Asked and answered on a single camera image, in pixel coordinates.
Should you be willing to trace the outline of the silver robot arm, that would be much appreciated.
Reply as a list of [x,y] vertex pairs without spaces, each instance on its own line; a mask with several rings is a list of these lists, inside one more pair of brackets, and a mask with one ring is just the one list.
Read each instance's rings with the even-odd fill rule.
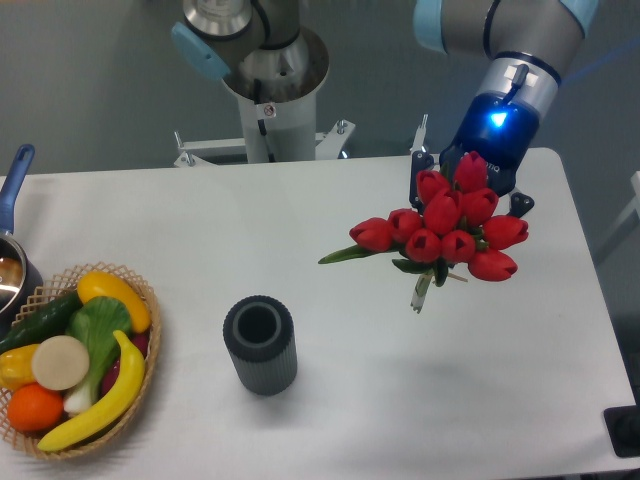
[[[586,37],[594,1],[420,1],[413,30],[425,48],[483,55],[490,66],[460,127],[438,157],[419,128],[412,171],[456,167],[479,153],[490,188],[522,217],[534,205],[516,173]],[[300,23],[296,1],[187,1],[171,38],[200,75],[235,96],[251,163],[338,159],[353,132],[316,130],[316,95],[329,71],[321,38]]]

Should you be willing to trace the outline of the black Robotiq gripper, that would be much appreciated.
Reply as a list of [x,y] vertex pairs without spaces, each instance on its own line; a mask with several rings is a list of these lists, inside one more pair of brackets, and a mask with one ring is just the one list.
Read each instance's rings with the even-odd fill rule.
[[[511,192],[516,185],[516,172],[539,128],[536,113],[518,103],[502,104],[492,93],[476,96],[467,110],[452,142],[439,156],[441,167],[453,174],[465,153],[477,152],[487,163],[488,186],[498,195]],[[417,150],[411,154],[409,201],[422,208],[417,176],[432,170],[434,157]],[[535,206],[534,199],[522,192],[511,193],[507,215],[522,219]]]

